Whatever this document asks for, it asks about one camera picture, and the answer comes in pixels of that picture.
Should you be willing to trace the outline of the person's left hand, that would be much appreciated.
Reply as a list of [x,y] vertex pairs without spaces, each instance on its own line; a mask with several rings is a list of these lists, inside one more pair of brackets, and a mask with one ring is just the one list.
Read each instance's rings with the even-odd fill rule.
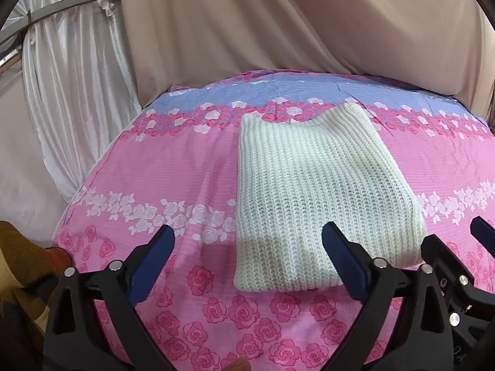
[[237,358],[228,364],[222,371],[251,371],[252,367],[246,358]]

